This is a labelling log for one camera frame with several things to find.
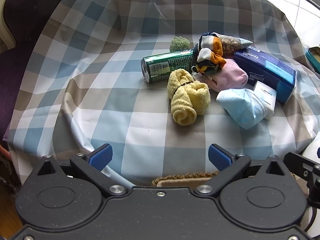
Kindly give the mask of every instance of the green soda can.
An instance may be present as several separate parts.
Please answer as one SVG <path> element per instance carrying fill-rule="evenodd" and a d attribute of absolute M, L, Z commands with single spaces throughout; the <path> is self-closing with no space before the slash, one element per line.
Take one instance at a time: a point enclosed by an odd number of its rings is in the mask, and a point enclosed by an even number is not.
<path fill-rule="evenodd" d="M 179 68 L 191 73 L 191 67 L 196 65 L 192 53 L 193 49 L 144 57 L 141 60 L 144 80 L 148 83 L 168 80 L 170 73 Z"/>

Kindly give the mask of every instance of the pink sock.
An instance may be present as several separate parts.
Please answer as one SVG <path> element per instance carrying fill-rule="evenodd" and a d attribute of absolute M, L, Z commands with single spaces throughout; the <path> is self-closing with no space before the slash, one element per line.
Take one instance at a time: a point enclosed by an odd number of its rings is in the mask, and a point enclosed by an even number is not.
<path fill-rule="evenodd" d="M 226 64 L 217 73 L 205 79 L 208 87 L 220 92 L 230 88 L 242 88 L 248 81 L 248 75 L 244 72 L 233 59 L 226 58 Z"/>

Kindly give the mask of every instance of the light blue face mask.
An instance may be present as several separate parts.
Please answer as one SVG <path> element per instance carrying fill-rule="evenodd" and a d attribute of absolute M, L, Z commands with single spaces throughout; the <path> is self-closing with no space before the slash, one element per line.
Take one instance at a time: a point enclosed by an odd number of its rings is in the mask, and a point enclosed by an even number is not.
<path fill-rule="evenodd" d="M 217 102 L 244 129 L 250 129 L 267 114 L 262 100 L 250 89 L 228 89 L 221 91 Z"/>

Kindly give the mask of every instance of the white tissue packet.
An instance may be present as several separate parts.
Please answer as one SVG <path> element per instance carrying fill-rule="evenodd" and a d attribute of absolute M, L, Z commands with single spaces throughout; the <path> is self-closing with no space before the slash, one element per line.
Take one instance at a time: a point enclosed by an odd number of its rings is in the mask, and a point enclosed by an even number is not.
<path fill-rule="evenodd" d="M 275 112 L 277 92 L 260 81 L 256 82 L 253 91 L 258 97 L 262 99 L 263 103 L 267 107 L 268 111 L 264 119 L 269 120 Z"/>

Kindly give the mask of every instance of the wooden floor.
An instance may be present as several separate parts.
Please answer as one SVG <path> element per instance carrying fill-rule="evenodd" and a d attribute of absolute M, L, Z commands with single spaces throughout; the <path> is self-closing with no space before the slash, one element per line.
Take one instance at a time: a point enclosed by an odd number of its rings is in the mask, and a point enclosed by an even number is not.
<path fill-rule="evenodd" d="M 13 201 L 8 190 L 0 184 L 0 236 L 6 239 L 9 239 L 22 227 Z"/>

